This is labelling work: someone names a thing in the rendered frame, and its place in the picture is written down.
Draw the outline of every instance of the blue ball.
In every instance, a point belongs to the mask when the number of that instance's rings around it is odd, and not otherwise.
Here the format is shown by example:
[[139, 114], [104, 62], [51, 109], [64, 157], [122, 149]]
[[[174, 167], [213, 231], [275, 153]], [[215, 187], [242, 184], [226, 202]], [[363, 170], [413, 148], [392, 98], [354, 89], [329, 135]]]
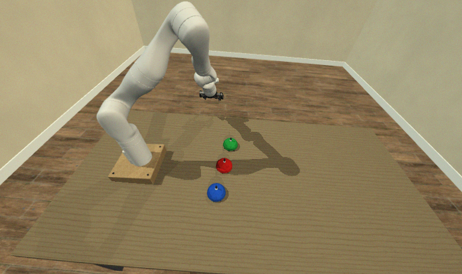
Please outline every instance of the blue ball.
[[207, 190], [207, 197], [209, 197], [209, 199], [212, 202], [219, 202], [223, 200], [225, 195], [226, 189], [223, 187], [222, 184], [219, 184], [217, 182], [215, 184], [211, 184]]

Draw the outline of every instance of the red sphere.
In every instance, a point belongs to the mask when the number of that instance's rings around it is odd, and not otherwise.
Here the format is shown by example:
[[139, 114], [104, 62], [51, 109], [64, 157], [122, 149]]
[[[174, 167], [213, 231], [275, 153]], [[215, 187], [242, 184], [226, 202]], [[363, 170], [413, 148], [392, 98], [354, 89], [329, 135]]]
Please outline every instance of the red sphere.
[[228, 160], [227, 158], [220, 158], [217, 161], [217, 171], [220, 173], [229, 173], [233, 169], [233, 164], [231, 163], [231, 160]]

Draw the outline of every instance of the wooden block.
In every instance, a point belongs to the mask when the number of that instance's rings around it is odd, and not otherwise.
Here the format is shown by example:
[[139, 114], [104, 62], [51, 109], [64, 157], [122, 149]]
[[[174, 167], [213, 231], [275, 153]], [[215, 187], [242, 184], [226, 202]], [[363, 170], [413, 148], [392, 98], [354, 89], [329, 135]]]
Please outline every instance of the wooden block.
[[142, 167], [131, 164], [124, 154], [120, 154], [108, 177], [114, 182], [133, 182], [137, 184], [154, 184], [157, 173], [164, 160], [165, 145], [147, 145], [152, 153], [151, 161]]

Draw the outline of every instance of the baseboard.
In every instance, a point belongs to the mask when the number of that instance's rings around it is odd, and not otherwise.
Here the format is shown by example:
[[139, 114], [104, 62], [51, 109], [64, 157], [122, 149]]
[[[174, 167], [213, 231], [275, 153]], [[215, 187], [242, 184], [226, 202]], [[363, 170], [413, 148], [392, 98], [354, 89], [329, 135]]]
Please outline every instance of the baseboard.
[[462, 176], [445, 160], [388, 102], [385, 101], [366, 81], [364, 81], [347, 63], [343, 68], [377, 101], [377, 103], [395, 120], [411, 139], [427, 154], [443, 173], [462, 191]]
[[[116, 70], [109, 74], [103, 81], [95, 86], [74, 106], [65, 112], [52, 125], [37, 136], [31, 143], [15, 155], [6, 165], [0, 169], [0, 184], [2, 184], [17, 168], [19, 168], [33, 153], [48, 141], [63, 125], [65, 125], [76, 113], [89, 103], [101, 90], [103, 90], [115, 77], [123, 72], [135, 61], [145, 46], [128, 58]], [[189, 54], [187, 49], [173, 48], [172, 53]], [[445, 173], [446, 176], [462, 191], [462, 176], [458, 173], [396, 110], [388, 104], [365, 80], [363, 80], [346, 62], [317, 60], [296, 57], [281, 57], [273, 55], [246, 54], [237, 52], [210, 51], [211, 56], [247, 58], [257, 60], [285, 61], [294, 63], [320, 64], [328, 66], [342, 66], [345, 70], [367, 91], [367, 93], [392, 117], [393, 120], [414, 140], [414, 142], [427, 154], [427, 156]]]
[[61, 115], [54, 123], [39, 134], [17, 155], [0, 169], [0, 184], [2, 184], [15, 170], [17, 170], [31, 155], [33, 155], [43, 144], [45, 144], [63, 125], [65, 125], [76, 113], [78, 113], [87, 103], [89, 103], [98, 93], [100, 93], [114, 78], [118, 77], [130, 64], [133, 63], [144, 51], [141, 47], [135, 54], [130, 56], [116, 70], [111, 72], [103, 81], [90, 90], [83, 98]]

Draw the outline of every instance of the wooden floor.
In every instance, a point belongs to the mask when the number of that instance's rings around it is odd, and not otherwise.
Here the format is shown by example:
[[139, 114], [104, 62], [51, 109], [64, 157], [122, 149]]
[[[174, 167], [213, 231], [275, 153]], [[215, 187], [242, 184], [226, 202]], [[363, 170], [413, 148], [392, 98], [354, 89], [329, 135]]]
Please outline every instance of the wooden floor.
[[[164, 79], [141, 97], [133, 109], [371, 128], [462, 247], [462, 193], [344, 68], [210, 59], [220, 78], [217, 90], [224, 93], [224, 100], [199, 98], [201, 88], [193, 79], [191, 56], [172, 54]], [[92, 264], [10, 255], [103, 136], [96, 113], [126, 72], [0, 185], [0, 274], [195, 273], [128, 267], [118, 271]]]

